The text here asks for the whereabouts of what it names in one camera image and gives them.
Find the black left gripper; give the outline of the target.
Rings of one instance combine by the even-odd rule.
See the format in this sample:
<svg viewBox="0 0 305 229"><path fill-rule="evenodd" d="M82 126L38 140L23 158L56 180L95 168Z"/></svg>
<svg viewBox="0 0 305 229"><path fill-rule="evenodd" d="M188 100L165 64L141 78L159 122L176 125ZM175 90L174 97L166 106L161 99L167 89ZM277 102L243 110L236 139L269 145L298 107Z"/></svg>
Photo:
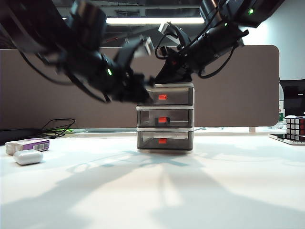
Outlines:
<svg viewBox="0 0 305 229"><path fill-rule="evenodd" d="M112 93L112 100L130 103L147 103L152 99L147 88L154 87L154 78L145 79L143 73L127 73Z"/></svg>

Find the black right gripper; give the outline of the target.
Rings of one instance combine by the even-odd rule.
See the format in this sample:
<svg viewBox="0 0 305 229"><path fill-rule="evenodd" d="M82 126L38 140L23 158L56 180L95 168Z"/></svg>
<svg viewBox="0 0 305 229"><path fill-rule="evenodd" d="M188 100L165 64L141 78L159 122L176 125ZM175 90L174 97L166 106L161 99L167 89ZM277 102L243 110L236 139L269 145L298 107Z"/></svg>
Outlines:
<svg viewBox="0 0 305 229"><path fill-rule="evenodd" d="M199 77L203 73L203 51L198 44L192 44L181 50L179 54L170 54L154 82L156 84L190 83L193 73Z"/></svg>

